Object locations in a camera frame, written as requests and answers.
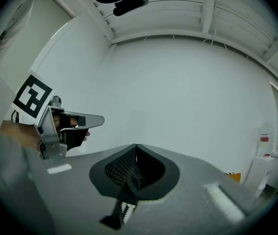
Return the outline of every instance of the black camera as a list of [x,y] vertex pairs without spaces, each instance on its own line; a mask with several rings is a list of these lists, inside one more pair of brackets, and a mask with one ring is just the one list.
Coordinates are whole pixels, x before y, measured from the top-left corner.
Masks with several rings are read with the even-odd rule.
[[125,13],[145,6],[149,3],[149,0],[122,0],[120,2],[116,2],[116,8],[113,10],[113,14],[115,16],[121,16]]

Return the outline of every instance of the white tape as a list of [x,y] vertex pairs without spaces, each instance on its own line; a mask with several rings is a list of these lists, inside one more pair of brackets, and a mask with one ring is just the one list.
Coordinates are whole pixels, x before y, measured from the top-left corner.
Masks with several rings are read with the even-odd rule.
[[231,223],[237,223],[245,218],[242,210],[239,209],[218,185],[208,186],[207,190],[215,205]]
[[55,173],[59,173],[59,172],[70,170],[70,169],[71,169],[70,164],[64,164],[64,165],[49,168],[49,169],[46,169],[46,170],[47,170],[48,174],[55,174]]

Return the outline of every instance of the red label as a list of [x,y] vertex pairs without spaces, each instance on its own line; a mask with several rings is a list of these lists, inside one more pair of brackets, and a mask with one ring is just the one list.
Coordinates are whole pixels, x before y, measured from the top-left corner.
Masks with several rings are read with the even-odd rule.
[[261,141],[261,142],[268,142],[268,138],[261,137],[260,141]]

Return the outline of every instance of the hand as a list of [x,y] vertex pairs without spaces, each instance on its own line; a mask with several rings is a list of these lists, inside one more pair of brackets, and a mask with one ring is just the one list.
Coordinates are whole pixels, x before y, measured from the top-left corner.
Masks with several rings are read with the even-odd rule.
[[[55,128],[58,129],[60,125],[59,116],[53,116]],[[70,125],[75,126],[78,122],[76,119],[70,119]],[[22,146],[32,147],[37,151],[40,151],[41,139],[37,134],[35,126],[33,124],[22,124],[22,123],[12,123],[3,122],[0,131],[9,137],[12,137],[19,141]],[[87,132],[84,141],[90,136],[90,132]]]

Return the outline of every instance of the white wall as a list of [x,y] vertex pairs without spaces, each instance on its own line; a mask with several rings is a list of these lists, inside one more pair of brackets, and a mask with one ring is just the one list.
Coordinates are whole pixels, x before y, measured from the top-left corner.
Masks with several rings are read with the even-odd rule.
[[34,0],[28,24],[18,33],[0,65],[0,76],[15,92],[39,52],[71,17],[54,0]]
[[[79,46],[88,39],[79,40],[74,32],[64,38],[38,74],[54,81],[67,110],[105,117],[91,130],[90,152],[146,143],[245,178],[258,127],[264,121],[276,125],[268,75],[257,64],[192,39],[152,38],[117,46],[107,65],[97,67],[96,38],[84,50]],[[96,53],[91,60],[89,51]]]

